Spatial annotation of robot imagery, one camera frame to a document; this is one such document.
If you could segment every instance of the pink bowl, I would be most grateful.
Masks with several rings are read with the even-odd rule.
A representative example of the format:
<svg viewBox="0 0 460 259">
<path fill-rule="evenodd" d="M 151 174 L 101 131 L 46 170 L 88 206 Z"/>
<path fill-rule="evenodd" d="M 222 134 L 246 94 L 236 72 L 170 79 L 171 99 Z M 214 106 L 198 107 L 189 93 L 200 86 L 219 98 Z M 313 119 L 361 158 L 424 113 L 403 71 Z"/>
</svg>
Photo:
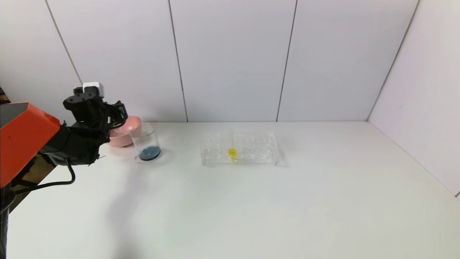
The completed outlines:
<svg viewBox="0 0 460 259">
<path fill-rule="evenodd" d="M 141 119 L 137 116 L 129 115 L 123 126 L 110 131 L 110 142 L 107 143 L 111 147 L 126 147 L 132 144 L 132 138 L 129 132 L 141 124 Z"/>
</svg>

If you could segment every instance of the black cable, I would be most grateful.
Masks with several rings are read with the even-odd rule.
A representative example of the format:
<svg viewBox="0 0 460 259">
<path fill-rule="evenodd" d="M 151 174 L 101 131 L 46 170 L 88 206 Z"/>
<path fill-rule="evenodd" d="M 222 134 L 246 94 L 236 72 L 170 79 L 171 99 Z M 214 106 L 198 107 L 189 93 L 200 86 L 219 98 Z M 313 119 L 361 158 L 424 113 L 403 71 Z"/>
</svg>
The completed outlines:
<svg viewBox="0 0 460 259">
<path fill-rule="evenodd" d="M 0 206 L 0 214 L 2 214 L 5 210 L 7 210 L 10 205 L 13 203 L 14 199 L 16 198 L 16 193 L 11 191 L 10 197 L 6 198 L 3 204 Z"/>
<path fill-rule="evenodd" d="M 75 182 L 75 172 L 74 172 L 74 169 L 72 169 L 72 166 L 70 164 L 70 159 L 66 159 L 66 162 L 67 162 L 67 168 L 69 169 L 70 174 L 72 175 L 72 179 L 70 181 L 44 183 L 44 184 L 41 184 L 41 185 L 37 185 L 37 186 L 34 186 L 34 187 L 30 187 L 30 188 L 26 188 L 26 189 L 16 191 L 16 194 L 26 193 L 26 192 L 38 190 L 38 189 L 49 187 L 49 186 L 66 185 L 66 184 L 71 184 L 71 183 Z"/>
</svg>

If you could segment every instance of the blue liquid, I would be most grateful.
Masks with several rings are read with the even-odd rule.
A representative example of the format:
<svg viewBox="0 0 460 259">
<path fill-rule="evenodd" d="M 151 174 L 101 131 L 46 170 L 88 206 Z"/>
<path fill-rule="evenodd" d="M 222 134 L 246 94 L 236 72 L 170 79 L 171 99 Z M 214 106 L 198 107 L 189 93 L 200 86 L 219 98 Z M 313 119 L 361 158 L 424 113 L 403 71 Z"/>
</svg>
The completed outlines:
<svg viewBox="0 0 460 259">
<path fill-rule="evenodd" d="M 139 154 L 139 158 L 144 161 L 149 161 L 157 158 L 160 153 L 160 147 L 150 146 L 142 150 L 142 152 Z"/>
</svg>

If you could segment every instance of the panel seam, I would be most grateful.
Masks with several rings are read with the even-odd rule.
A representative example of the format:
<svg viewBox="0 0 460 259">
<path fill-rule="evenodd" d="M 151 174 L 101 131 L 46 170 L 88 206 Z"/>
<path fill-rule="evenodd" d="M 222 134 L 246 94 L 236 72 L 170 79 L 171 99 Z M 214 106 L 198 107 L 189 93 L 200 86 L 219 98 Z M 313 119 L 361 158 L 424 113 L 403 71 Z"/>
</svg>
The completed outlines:
<svg viewBox="0 0 460 259">
<path fill-rule="evenodd" d="M 180 78 L 180 87 L 182 89 L 182 98 L 184 99 L 184 109 L 185 109 L 185 119 L 189 122 L 189 115 L 187 114 L 187 105 L 185 104 L 185 93 L 184 93 L 184 84 L 182 83 L 182 72 L 180 70 L 180 62 L 179 62 L 179 52 L 177 51 L 177 41 L 176 41 L 176 31 L 174 30 L 174 22 L 173 22 L 173 10 L 171 9 L 171 0 L 168 0 L 169 4 L 169 15 L 171 16 L 171 25 L 172 25 L 172 35 L 174 36 L 174 46 L 176 48 L 176 57 L 177 57 L 177 66 L 179 68 L 179 78 Z"/>
<path fill-rule="evenodd" d="M 289 50 L 291 48 L 291 40 L 292 40 L 292 31 L 294 30 L 294 21 L 295 21 L 295 13 L 297 11 L 297 1 L 295 1 L 294 7 L 294 17 L 292 18 L 292 27 L 291 27 L 291 35 L 289 37 L 289 45 L 287 47 L 287 55 L 286 55 L 286 64 L 284 65 L 284 74 L 283 74 L 283 82 L 281 83 L 281 92 L 280 92 L 280 101 L 278 103 L 278 112 L 276 113 L 276 121 L 278 121 L 278 116 L 280 115 L 280 107 L 281 107 L 281 97 L 283 95 L 283 87 L 284 87 L 284 79 L 286 78 L 286 69 L 288 67 L 288 58 L 289 58 Z"/>
<path fill-rule="evenodd" d="M 59 28 L 57 26 L 58 24 L 56 23 L 56 20 L 54 19 L 53 13 L 51 12 L 51 8 L 50 8 L 50 5 L 48 4 L 48 0 L 45 0 L 45 3 L 46 3 L 46 6 L 48 7 L 48 11 L 49 11 L 49 13 L 51 15 L 51 19 L 53 20 L 53 24 L 54 24 L 54 27 L 56 28 L 57 34 L 59 35 L 59 38 L 61 39 L 62 45 L 64 46 L 65 52 L 67 53 L 67 57 L 69 58 L 70 63 L 72 64 L 72 67 L 74 68 L 74 71 L 75 71 L 75 74 L 77 75 L 78 81 L 80 81 L 80 85 L 82 85 L 83 82 L 81 81 L 80 75 L 78 74 L 77 69 L 75 68 L 75 64 L 74 64 L 72 58 L 70 57 L 69 50 L 67 49 L 67 46 L 65 45 L 64 39 L 62 38 L 61 32 L 59 31 Z"/>
<path fill-rule="evenodd" d="M 388 79 L 388 77 L 389 77 L 389 75 L 391 73 L 391 70 L 393 69 L 393 66 L 394 66 L 394 64 L 396 62 L 396 59 L 398 58 L 399 51 L 401 50 L 401 47 L 403 46 L 404 41 L 406 40 L 407 32 L 409 31 L 410 25 L 412 25 L 412 21 L 414 20 L 415 13 L 417 12 L 417 8 L 419 7 L 419 3 L 420 3 L 420 0 L 417 0 L 417 5 L 414 8 L 414 12 L 412 13 L 412 17 L 410 18 L 409 25 L 407 26 L 406 32 L 404 33 L 404 36 L 402 37 L 401 44 L 399 45 L 398 51 L 396 52 L 396 55 L 395 55 L 395 58 L 393 59 L 393 62 L 391 64 L 391 66 L 390 66 L 390 69 L 388 70 L 388 74 L 386 74 L 386 77 L 385 77 L 385 80 L 383 81 L 382 87 L 380 87 L 379 94 L 377 95 L 377 98 L 375 99 L 374 105 L 372 106 L 372 109 L 369 112 L 369 115 L 368 115 L 368 118 L 366 119 L 366 121 L 369 121 L 369 118 L 371 117 L 371 114 L 375 109 L 375 105 L 377 104 L 377 102 L 379 100 L 379 97 L 382 94 L 382 90 L 383 90 L 383 87 L 385 86 L 386 80 Z"/>
</svg>

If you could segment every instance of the white wall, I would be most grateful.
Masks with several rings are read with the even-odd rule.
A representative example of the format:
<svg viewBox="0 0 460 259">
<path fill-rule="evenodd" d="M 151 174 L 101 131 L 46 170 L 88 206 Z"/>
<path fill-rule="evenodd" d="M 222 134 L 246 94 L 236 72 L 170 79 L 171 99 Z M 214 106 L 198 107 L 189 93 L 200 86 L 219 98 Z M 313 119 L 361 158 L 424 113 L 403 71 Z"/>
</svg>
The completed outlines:
<svg viewBox="0 0 460 259">
<path fill-rule="evenodd" d="M 369 121 L 460 191 L 460 1 L 421 0 Z"/>
<path fill-rule="evenodd" d="M 367 120 L 416 5 L 299 0 L 278 120 Z"/>
<path fill-rule="evenodd" d="M 0 87 L 73 123 L 62 102 L 80 86 L 45 1 L 0 1 Z"/>
<path fill-rule="evenodd" d="M 189 121 L 275 121 L 295 0 L 171 0 Z"/>
<path fill-rule="evenodd" d="M 186 121 L 168 0 L 48 0 L 83 82 L 144 121 Z"/>
</svg>

